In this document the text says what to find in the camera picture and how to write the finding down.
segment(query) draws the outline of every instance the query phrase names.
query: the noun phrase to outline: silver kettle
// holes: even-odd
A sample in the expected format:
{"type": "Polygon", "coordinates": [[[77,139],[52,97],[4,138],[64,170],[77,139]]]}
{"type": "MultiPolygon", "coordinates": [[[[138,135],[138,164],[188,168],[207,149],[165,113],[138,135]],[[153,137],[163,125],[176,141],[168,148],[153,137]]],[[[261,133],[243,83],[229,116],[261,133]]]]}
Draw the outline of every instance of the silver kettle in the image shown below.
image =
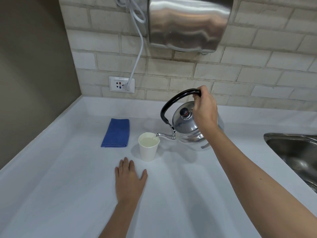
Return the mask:
{"type": "MultiPolygon", "coordinates": [[[[165,124],[168,124],[171,128],[172,134],[161,134],[157,133],[156,136],[161,136],[169,140],[178,140],[179,142],[185,144],[188,148],[194,151],[204,151],[210,148],[210,144],[204,138],[200,130],[198,129],[193,118],[193,108],[194,101],[190,101],[181,105],[173,115],[172,124],[168,122],[165,117],[165,112],[176,103],[178,100],[192,94],[198,94],[201,96],[201,92],[198,89],[191,88],[185,90],[171,100],[169,100],[161,110],[161,119],[165,124]]],[[[218,127],[224,130],[224,122],[218,114],[218,127]]]]}

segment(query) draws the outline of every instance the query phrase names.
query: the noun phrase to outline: cup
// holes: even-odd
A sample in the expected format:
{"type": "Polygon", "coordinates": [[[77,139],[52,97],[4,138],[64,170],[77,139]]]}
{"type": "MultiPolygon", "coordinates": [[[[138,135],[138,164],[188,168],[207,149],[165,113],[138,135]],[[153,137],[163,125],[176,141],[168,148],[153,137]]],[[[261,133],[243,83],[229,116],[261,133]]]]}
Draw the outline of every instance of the cup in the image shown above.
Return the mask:
{"type": "Polygon", "coordinates": [[[153,133],[141,134],[139,139],[141,159],[146,162],[154,160],[160,139],[153,133]]]}

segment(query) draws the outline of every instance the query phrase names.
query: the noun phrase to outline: sink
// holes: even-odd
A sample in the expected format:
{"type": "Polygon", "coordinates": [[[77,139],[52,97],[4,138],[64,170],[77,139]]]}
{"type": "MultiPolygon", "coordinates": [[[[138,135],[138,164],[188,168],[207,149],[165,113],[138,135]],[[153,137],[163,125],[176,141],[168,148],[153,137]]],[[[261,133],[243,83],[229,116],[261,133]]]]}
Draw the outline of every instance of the sink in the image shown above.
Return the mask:
{"type": "Polygon", "coordinates": [[[264,140],[317,193],[317,136],[268,133],[264,140]]]}

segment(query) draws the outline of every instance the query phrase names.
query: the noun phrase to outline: black kettle handle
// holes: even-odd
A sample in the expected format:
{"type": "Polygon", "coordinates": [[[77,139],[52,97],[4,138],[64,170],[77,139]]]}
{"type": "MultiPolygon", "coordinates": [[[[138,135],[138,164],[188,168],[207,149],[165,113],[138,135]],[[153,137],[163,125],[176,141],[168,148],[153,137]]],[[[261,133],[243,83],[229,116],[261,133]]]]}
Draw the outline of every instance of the black kettle handle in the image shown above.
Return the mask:
{"type": "Polygon", "coordinates": [[[172,125],[168,122],[168,119],[165,117],[165,113],[170,108],[170,106],[172,106],[178,100],[180,100],[188,95],[191,95],[191,94],[198,94],[199,96],[201,96],[201,91],[199,89],[196,89],[196,88],[191,88],[191,89],[182,91],[181,93],[179,93],[179,94],[175,95],[173,98],[171,98],[171,100],[169,100],[163,106],[163,108],[161,110],[161,119],[164,121],[165,124],[168,124],[172,128],[172,125]]]}

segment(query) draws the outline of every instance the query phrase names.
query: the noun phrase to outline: countertop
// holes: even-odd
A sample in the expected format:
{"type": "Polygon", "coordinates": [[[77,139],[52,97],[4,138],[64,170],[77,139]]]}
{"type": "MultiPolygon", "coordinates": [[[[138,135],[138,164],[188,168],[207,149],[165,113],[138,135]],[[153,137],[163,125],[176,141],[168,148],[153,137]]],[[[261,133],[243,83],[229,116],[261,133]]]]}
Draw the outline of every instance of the countertop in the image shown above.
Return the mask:
{"type": "MultiPolygon", "coordinates": [[[[142,133],[169,132],[163,104],[79,98],[0,171],[0,237],[97,237],[116,205],[114,168],[125,156],[139,175],[148,171],[127,237],[260,237],[212,149],[161,138],[155,160],[139,159],[142,133]],[[100,147],[111,118],[130,119],[126,148],[100,147]]],[[[263,138],[316,134],[317,113],[221,106],[219,113],[233,143],[317,216],[317,194],[263,138]]]]}

